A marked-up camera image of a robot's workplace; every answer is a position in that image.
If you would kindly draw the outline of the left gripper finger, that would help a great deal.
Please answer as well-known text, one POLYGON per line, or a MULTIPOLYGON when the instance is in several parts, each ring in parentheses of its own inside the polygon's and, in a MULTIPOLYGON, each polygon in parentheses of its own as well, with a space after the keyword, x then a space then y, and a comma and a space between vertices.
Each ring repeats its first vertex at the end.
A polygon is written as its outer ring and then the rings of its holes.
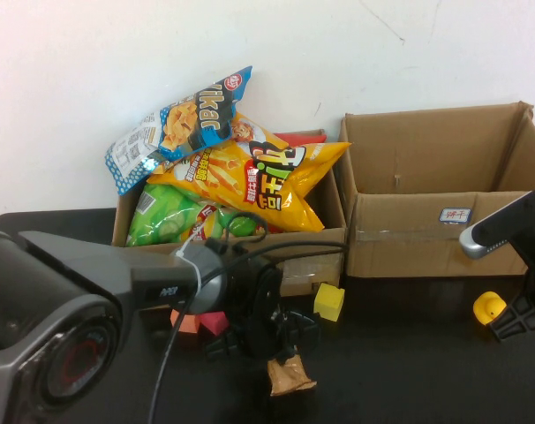
POLYGON ((245 355, 244 336, 233 329, 226 329, 205 345, 204 352, 207 360, 243 357, 245 355))
POLYGON ((318 314, 290 311, 288 325, 289 340, 298 350, 312 350, 320 343, 321 329, 318 314))

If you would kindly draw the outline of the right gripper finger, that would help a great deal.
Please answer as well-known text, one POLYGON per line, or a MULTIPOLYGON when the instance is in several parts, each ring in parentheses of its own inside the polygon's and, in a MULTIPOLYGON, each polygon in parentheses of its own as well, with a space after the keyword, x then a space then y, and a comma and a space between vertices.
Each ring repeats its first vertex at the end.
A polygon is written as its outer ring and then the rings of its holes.
POLYGON ((535 331, 535 291, 521 291, 488 328, 498 341, 535 331))

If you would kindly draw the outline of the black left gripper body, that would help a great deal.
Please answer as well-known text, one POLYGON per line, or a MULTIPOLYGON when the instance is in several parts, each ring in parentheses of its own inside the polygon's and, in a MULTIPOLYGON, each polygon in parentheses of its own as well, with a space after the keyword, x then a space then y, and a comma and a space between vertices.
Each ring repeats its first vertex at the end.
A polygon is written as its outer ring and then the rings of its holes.
POLYGON ((288 360, 295 353, 281 307, 283 272, 263 256, 229 272, 224 310, 238 347, 256 360, 288 360))

